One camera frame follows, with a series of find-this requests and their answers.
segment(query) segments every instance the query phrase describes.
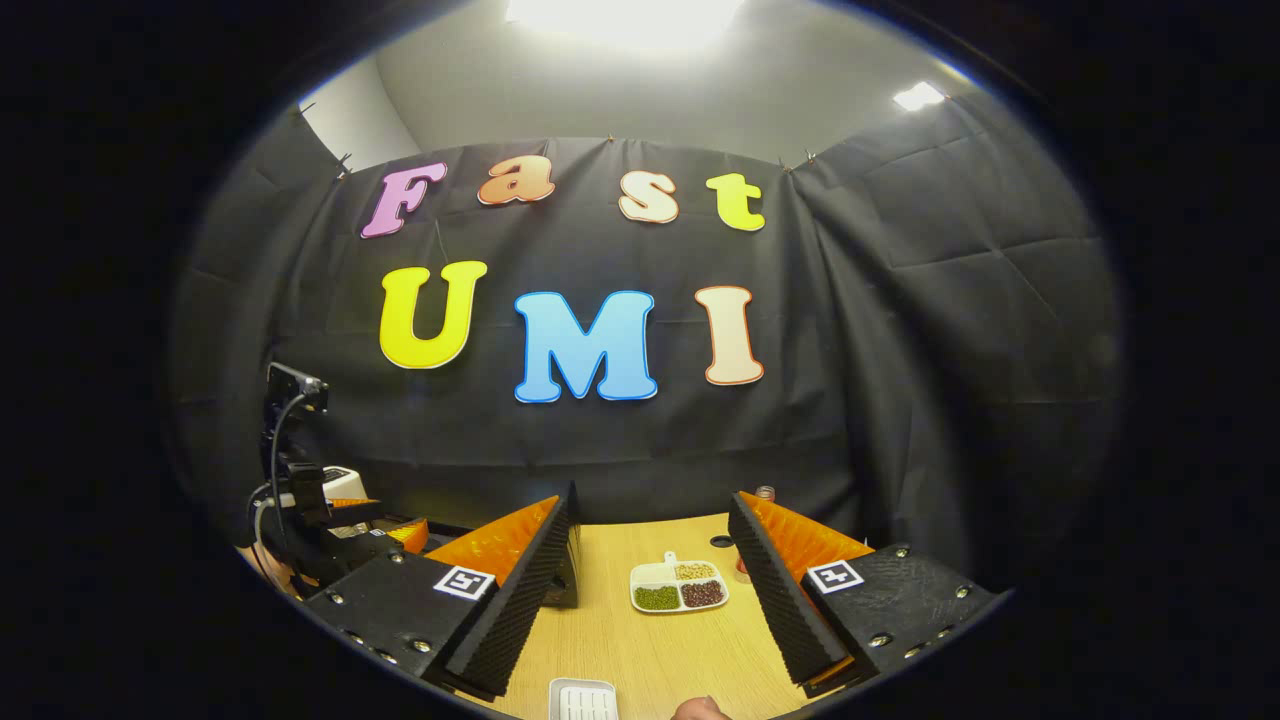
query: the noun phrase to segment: white tray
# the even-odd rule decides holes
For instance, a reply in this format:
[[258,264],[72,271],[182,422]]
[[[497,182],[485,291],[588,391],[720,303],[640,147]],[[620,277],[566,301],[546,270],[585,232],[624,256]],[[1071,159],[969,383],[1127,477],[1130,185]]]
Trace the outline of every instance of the white tray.
[[[636,565],[631,569],[631,607],[635,607],[640,612],[694,612],[698,610],[710,610],[712,607],[719,607],[728,602],[728,585],[724,584],[724,578],[721,577],[719,569],[716,568],[713,562],[707,562],[705,560],[676,560],[676,553],[669,550],[663,553],[662,562],[649,562],[646,565]],[[705,565],[712,569],[714,575],[709,578],[694,578],[691,580],[677,580],[676,579],[676,565]],[[714,605],[703,605],[699,607],[689,607],[685,605],[685,594],[680,588],[695,583],[709,583],[717,582],[721,585],[721,592],[724,597]],[[680,598],[680,607],[673,607],[671,610],[645,610],[636,605],[636,588],[650,588],[658,589],[667,585],[676,585],[676,597]]]
[[556,678],[548,693],[548,720],[618,720],[618,693],[604,680]]

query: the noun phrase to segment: ceiling light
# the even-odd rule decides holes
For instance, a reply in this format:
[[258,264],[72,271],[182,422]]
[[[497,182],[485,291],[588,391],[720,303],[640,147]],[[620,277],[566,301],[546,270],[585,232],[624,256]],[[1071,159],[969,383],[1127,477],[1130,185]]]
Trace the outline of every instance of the ceiling light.
[[945,95],[934,90],[934,87],[927,82],[919,82],[911,90],[905,92],[899,92],[893,96],[893,102],[897,102],[902,108],[910,111],[919,110],[925,105],[937,105],[946,99]]
[[511,0],[507,22],[654,49],[704,45],[742,0]]

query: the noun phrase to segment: yellow letter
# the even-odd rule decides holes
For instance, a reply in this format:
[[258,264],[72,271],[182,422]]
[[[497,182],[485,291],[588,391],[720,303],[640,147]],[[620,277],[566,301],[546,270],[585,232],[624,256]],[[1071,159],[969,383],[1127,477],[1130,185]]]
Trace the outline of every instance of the yellow letter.
[[680,214],[680,205],[668,195],[676,192],[676,183],[667,176],[631,170],[622,176],[622,192],[618,208],[628,220],[669,223]]
[[480,186],[476,197],[485,205],[502,205],[512,200],[532,202],[556,190],[550,182],[552,161],[541,155],[521,155],[489,168],[493,179]]
[[764,215],[746,209],[748,197],[760,197],[760,188],[746,184],[741,173],[730,173],[707,181],[716,191],[716,210],[724,224],[740,231],[758,231],[764,227]]
[[704,287],[694,300],[707,307],[712,325],[712,366],[707,382],[717,386],[754,383],[764,377],[764,365],[751,356],[751,336],[746,331],[746,304],[751,291],[745,287]]
[[476,281],[488,272],[489,266],[479,260],[451,263],[440,270],[440,277],[449,283],[449,295],[444,300],[444,327],[431,340],[419,340],[413,334],[417,290],[426,284],[430,270],[401,268],[387,273],[383,278],[387,300],[378,331],[383,355],[396,365],[413,370],[439,368],[457,357],[471,332],[471,299]]

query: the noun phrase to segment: blue letter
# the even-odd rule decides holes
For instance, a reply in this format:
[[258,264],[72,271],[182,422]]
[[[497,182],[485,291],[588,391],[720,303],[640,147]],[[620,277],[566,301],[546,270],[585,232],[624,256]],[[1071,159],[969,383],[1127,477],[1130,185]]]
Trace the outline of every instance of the blue letter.
[[516,299],[525,316],[525,382],[516,386],[521,402],[556,402],[561,388],[552,380],[552,360],[559,365],[573,397],[586,397],[591,379],[608,356],[604,379],[595,392],[604,400],[644,400],[658,393],[649,377],[644,323],[653,309],[646,292],[621,291],[604,299],[584,333],[582,325],[558,292],[530,292]]

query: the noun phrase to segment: table surface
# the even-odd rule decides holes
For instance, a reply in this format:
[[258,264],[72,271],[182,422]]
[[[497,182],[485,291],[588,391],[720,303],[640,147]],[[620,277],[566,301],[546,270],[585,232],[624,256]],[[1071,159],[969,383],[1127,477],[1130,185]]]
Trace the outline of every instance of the table surface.
[[[666,720],[681,702],[712,696],[733,720],[774,717],[809,702],[791,684],[764,614],[749,583],[733,578],[735,547],[714,547],[727,534],[728,514],[582,525],[579,606],[543,607],[512,673],[507,694],[472,700],[517,717],[541,720],[556,678],[605,680],[617,688],[623,719]],[[692,612],[645,614],[631,607],[631,569],[678,560],[716,564],[728,602]]]

